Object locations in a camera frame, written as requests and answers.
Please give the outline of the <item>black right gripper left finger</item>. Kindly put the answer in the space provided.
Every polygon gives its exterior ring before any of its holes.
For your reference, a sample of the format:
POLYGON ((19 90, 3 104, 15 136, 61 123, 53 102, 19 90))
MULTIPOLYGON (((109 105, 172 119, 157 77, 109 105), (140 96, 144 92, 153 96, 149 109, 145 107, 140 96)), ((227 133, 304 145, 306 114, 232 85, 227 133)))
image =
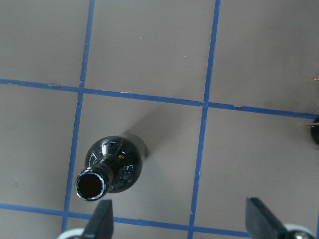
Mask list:
POLYGON ((82 233, 83 239, 111 239, 114 232, 112 200, 98 203, 82 233))

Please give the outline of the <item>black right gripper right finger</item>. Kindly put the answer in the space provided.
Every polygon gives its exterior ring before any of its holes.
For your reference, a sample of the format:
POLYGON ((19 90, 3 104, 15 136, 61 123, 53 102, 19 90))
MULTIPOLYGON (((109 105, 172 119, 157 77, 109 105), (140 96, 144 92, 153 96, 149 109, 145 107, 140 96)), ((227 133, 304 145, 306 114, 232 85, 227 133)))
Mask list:
POLYGON ((245 227, 252 239, 314 239, 309 229, 283 224, 257 197, 246 198, 245 227))

